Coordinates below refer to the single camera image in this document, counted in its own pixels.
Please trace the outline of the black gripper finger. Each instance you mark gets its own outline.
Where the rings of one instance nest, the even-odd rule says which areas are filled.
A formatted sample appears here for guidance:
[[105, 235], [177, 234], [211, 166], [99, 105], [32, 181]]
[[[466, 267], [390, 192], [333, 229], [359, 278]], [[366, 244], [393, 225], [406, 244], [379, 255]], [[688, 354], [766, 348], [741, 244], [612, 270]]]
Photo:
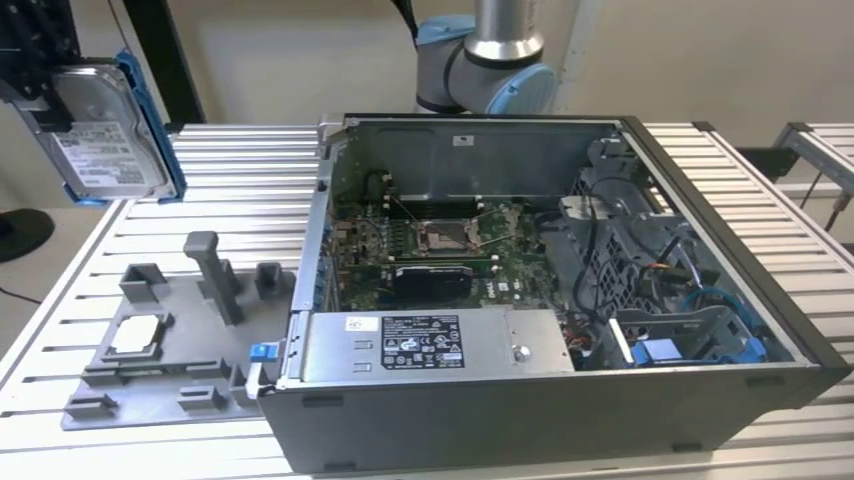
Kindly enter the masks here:
[[32, 111], [41, 130], [49, 133], [65, 133], [71, 130], [74, 116], [58, 91], [59, 75], [66, 73], [67, 66], [35, 67], [31, 83], [38, 88], [42, 106]]

